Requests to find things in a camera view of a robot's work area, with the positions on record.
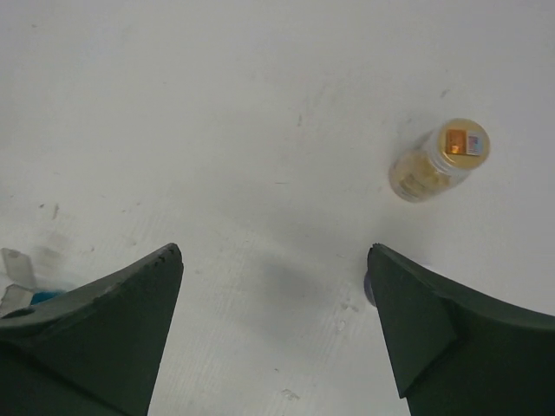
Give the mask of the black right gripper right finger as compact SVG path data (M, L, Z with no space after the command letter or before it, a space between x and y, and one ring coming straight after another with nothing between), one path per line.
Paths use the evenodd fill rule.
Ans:
M554 318L470 289L383 244L367 257L398 394L413 415L552 415Z

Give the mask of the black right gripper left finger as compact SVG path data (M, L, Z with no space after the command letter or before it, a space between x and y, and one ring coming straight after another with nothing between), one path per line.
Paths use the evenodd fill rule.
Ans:
M183 277L177 244L1 319L3 415L146 415Z

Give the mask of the weekly pill organizer strip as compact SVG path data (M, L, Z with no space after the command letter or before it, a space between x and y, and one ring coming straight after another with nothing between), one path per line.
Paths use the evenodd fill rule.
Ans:
M28 255L1 249L1 317L46 302L72 290L70 285L37 278Z

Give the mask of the clear bottle of yellow pills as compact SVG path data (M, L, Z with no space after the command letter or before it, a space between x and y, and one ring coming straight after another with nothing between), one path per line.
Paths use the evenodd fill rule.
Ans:
M456 187L476 170L452 168L441 159L437 144L443 124L423 134L390 167L389 184L398 197L411 203L429 200Z

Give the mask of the gold bottle cap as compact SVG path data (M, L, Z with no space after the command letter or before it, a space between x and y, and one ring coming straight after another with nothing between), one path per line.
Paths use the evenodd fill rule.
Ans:
M472 171L485 163L491 143L486 130L477 122L451 119L440 127L437 148L450 167Z

